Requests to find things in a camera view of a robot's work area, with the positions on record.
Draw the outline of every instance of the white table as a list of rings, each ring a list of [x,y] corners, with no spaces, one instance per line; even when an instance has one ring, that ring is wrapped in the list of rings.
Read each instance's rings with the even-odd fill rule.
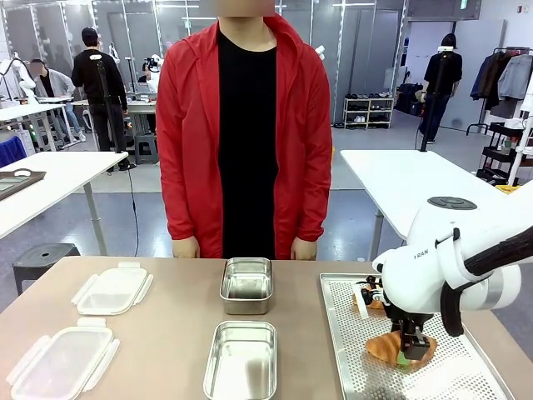
[[[377,256],[383,217],[407,239],[416,213],[429,198],[465,198],[482,210],[505,196],[434,152],[343,150],[341,155],[377,206],[369,261]]]
[[[68,103],[68,102],[71,102],[72,100],[74,100],[74,97],[38,97],[37,100],[41,103],[41,104],[58,104],[58,105],[61,105],[62,107],[62,112],[63,112],[63,118],[65,119],[65,124],[67,126],[67,132],[68,132],[68,138],[70,139],[70,143],[63,146],[63,148],[69,148],[71,146],[74,146],[75,144],[78,144],[81,142],[81,140],[76,140],[74,138],[74,136],[72,135],[72,132],[70,130],[70,123],[68,122],[68,117],[67,117],[67,110],[65,109],[65,104]]]
[[[89,109],[89,102],[88,100],[79,100],[77,102],[72,103],[74,106],[84,107],[85,109]],[[139,100],[134,100],[132,102],[129,102],[127,104],[127,113],[132,117],[132,125],[133,125],[133,134],[138,135],[142,134],[146,131],[146,124],[141,119],[142,115],[147,114],[155,114],[156,113],[156,102],[142,102]],[[89,123],[91,124],[91,130],[94,131],[94,123],[92,121],[92,115],[89,110]]]
[[[39,116],[42,119],[42,124],[44,125],[44,129],[47,133],[48,137],[48,145],[50,146],[50,149],[55,152],[56,151],[56,144],[53,141],[52,136],[52,129],[50,129],[50,124],[48,123],[48,118],[46,111],[52,111],[56,110],[58,108],[64,108],[62,104],[26,104],[23,106],[15,106],[15,107],[8,107],[8,108],[2,108],[0,109],[0,121],[1,122],[8,122],[12,120],[18,121],[18,129],[20,132],[22,132],[22,122],[24,117],[28,117],[32,123],[32,125],[35,127],[37,131],[37,142],[40,148],[44,148],[44,142],[41,139],[41,135],[38,132],[38,122],[37,122],[37,116]],[[70,131],[70,127],[68,126],[68,121],[66,122],[67,128]]]
[[[2,172],[27,168],[47,173],[42,181],[0,201],[0,239],[83,186],[100,253],[107,255],[91,181],[126,157],[126,152],[40,152],[0,168]]]
[[[37,97],[41,104],[66,103],[74,100],[74,97]]]

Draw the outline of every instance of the shoe rack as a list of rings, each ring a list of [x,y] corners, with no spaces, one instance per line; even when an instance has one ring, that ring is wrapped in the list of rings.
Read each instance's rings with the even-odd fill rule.
[[[345,98],[342,116],[344,128],[389,128],[393,107],[394,102],[391,97]],[[356,122],[361,117],[364,121]]]

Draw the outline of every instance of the person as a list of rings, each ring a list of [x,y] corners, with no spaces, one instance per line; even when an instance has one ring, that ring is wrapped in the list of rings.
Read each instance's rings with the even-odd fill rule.
[[[144,73],[144,75],[139,77],[137,82],[138,83],[148,83],[148,81],[150,81],[152,72],[150,71],[150,68],[148,68],[148,64],[147,63],[143,63],[142,72]],[[147,121],[148,121],[148,127],[150,128],[150,130],[153,133],[155,133],[155,131],[156,131],[156,116],[153,115],[153,114],[148,114],[147,115]]]
[[[273,6],[217,4],[218,22],[174,44],[162,67],[173,254],[314,260],[331,183],[326,70]]]
[[[113,58],[99,50],[98,34],[93,28],[86,27],[82,30],[82,40],[87,50],[79,53],[74,58],[72,69],[72,82],[78,88],[83,87],[89,101],[89,109],[94,121],[94,128],[98,135],[98,145],[101,152],[111,151],[111,140],[107,129],[107,121],[113,124],[117,135],[115,147],[126,151],[126,137],[124,135],[124,117],[127,113],[126,91],[124,83]],[[111,96],[111,115],[107,114],[107,106],[104,101],[100,73],[97,62],[102,61],[106,72],[107,86]],[[134,168],[136,165],[124,158],[118,163],[120,171]]]
[[[36,84],[37,95],[40,98],[71,98],[74,90],[76,90],[71,78],[59,71],[48,68],[40,58],[35,58],[30,62],[30,73],[35,77],[33,80]],[[65,113],[68,121],[74,127],[75,138],[85,142],[86,138],[77,121],[72,101],[65,103]],[[68,136],[67,125],[60,115],[56,114],[56,117],[64,135],[63,141],[69,143],[70,137]]]
[[[142,65],[142,76],[138,78],[137,82],[139,83],[146,83],[150,80],[150,69],[148,68],[148,64],[143,63]]]
[[[457,49],[456,35],[449,33],[442,39],[441,46],[447,46]],[[439,75],[439,68],[441,67],[441,59],[446,55],[447,60],[444,62],[444,69],[442,71],[442,79],[439,87],[439,92],[435,93],[436,81]],[[463,72],[463,58],[456,52],[444,52],[435,54],[431,57],[427,66],[426,75],[424,76],[424,88],[422,89],[422,102],[426,103],[426,112],[422,120],[420,131],[423,135],[427,135],[427,142],[429,144],[435,143],[435,137],[441,125],[442,117],[446,111],[446,106],[450,98],[455,96],[459,82],[462,79]],[[433,118],[431,126],[429,127],[430,110],[434,106]]]

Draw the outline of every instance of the perforated metal tray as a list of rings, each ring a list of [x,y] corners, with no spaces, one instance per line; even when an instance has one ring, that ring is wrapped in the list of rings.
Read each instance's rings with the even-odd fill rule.
[[[383,311],[362,320],[354,307],[356,283],[366,274],[321,274],[320,281],[345,400],[514,400],[491,361],[467,332],[450,337],[436,314],[424,334],[438,342],[429,364],[418,370],[387,366],[366,352],[368,339],[390,332]]]

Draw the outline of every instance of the black t-shirt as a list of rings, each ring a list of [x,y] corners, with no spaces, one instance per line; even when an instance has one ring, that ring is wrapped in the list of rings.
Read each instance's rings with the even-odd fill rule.
[[[50,98],[54,98],[55,96],[53,94],[52,84],[50,83],[50,72],[47,73],[46,77],[41,75],[41,82],[42,82],[42,85],[44,86],[44,90],[46,90],[47,92],[47,95]]]
[[[97,60],[91,59],[91,56],[97,55],[101,56],[100,60],[106,73],[107,88],[111,95],[112,103],[121,104],[122,108],[126,110],[127,101],[124,83],[115,60],[109,54],[90,48],[80,52],[74,58],[74,69],[72,70],[74,86],[77,88],[83,86],[89,104],[105,104]]]
[[[218,33],[222,255],[274,259],[276,49],[249,52]]]
[[[424,79],[429,82],[427,87],[428,93],[435,92],[436,79],[439,75],[439,67],[441,65],[441,57],[444,53],[435,54],[431,57],[430,63],[427,66],[426,75]],[[451,94],[453,91],[453,84],[459,82],[463,78],[463,57],[456,52],[447,52],[449,55],[444,72],[442,74],[442,81],[439,87],[440,94]]]

